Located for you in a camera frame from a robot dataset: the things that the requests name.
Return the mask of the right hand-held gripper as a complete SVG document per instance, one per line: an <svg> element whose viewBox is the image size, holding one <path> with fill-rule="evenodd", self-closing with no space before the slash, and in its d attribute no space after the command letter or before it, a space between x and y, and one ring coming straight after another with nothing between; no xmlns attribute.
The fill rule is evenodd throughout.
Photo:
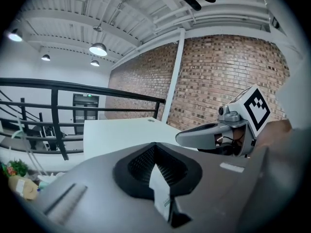
<svg viewBox="0 0 311 233"><path fill-rule="evenodd" d="M270 115L271 110L263 93L257 85L253 85L219 108L219 122L179 132L175 140L187 148L246 157L253 151Z"/></svg>

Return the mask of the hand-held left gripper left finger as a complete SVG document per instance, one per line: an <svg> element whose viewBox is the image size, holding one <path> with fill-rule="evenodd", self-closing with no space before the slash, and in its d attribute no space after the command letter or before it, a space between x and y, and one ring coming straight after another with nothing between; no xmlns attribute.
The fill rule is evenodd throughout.
<svg viewBox="0 0 311 233"><path fill-rule="evenodd" d="M88 159L39 193L33 206L58 233L171 233L149 179L157 144Z"/></svg>

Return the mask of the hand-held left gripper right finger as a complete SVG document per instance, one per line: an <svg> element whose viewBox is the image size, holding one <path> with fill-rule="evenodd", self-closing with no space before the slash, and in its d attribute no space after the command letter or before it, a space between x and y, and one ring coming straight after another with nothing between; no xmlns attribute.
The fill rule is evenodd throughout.
<svg viewBox="0 0 311 233"><path fill-rule="evenodd" d="M265 222L262 179L267 150L251 158L157 143L155 161L169 173L171 208L158 233L247 233Z"/></svg>

